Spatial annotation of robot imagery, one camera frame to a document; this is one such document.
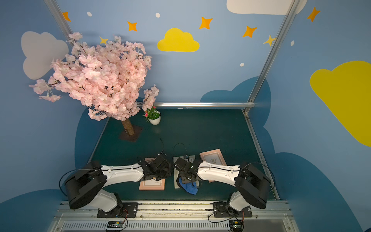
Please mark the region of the grey-green picture frame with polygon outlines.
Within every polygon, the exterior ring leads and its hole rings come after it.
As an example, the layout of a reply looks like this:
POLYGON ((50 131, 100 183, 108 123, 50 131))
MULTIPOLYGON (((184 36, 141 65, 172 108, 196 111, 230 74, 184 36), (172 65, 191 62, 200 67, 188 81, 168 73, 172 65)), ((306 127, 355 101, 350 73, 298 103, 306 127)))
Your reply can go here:
POLYGON ((199 178, 196 175, 198 166, 195 159, 189 156, 174 157, 174 186, 181 189, 197 189, 199 178))

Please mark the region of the blue black-edged cloth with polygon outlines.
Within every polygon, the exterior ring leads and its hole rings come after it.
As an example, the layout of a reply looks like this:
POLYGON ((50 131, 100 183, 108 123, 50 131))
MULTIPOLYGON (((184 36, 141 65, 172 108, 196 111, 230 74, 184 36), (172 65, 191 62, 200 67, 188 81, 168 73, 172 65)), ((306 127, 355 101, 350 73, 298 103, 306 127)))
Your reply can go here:
POLYGON ((177 185, 185 190, 187 193, 191 194, 191 195, 196 195, 198 193, 198 187, 197 187, 197 184, 196 182, 192 182, 192 183, 187 183, 187 184, 184 184, 182 182, 182 179, 181 177, 178 177, 177 178, 177 185))

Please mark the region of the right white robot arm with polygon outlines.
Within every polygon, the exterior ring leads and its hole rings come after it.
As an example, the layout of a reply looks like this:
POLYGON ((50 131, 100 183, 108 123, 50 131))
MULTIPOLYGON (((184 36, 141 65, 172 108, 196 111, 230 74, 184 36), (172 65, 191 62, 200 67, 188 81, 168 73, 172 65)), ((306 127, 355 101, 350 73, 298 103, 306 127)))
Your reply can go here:
POLYGON ((179 186, 197 180, 211 180, 234 186, 237 191, 228 200, 228 210, 241 212, 248 206, 265 209, 270 192, 270 179, 252 163, 240 167, 212 164, 202 160, 193 163, 178 158, 174 164, 179 172, 179 186))

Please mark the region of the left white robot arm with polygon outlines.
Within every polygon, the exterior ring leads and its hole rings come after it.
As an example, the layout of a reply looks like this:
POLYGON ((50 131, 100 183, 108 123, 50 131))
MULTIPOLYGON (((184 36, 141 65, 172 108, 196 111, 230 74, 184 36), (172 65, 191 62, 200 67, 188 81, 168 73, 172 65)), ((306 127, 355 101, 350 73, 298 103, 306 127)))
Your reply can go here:
POLYGON ((99 218, 122 218, 128 212, 119 195, 103 188, 125 182, 161 181, 171 176, 171 169, 172 164, 165 154, 126 166, 107 166, 92 161, 65 180, 69 207, 76 210, 91 206, 99 210, 99 218))

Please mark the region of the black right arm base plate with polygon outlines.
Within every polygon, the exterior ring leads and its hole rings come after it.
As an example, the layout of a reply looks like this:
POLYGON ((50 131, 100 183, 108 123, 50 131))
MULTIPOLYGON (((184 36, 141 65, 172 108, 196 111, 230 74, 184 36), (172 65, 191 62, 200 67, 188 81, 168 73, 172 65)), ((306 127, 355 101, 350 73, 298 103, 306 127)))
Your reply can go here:
POLYGON ((213 202, 213 215, 215 218, 251 218, 253 216, 250 206, 245 207, 242 211, 237 211, 222 201, 213 202))

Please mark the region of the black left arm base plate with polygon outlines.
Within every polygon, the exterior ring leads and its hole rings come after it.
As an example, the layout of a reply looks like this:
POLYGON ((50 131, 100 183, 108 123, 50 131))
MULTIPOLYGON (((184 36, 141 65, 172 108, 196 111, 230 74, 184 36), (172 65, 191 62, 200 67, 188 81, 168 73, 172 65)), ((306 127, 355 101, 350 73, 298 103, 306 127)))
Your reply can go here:
POLYGON ((118 203, 118 205, 109 212, 98 210, 97 218, 135 218, 138 211, 138 203, 118 203))

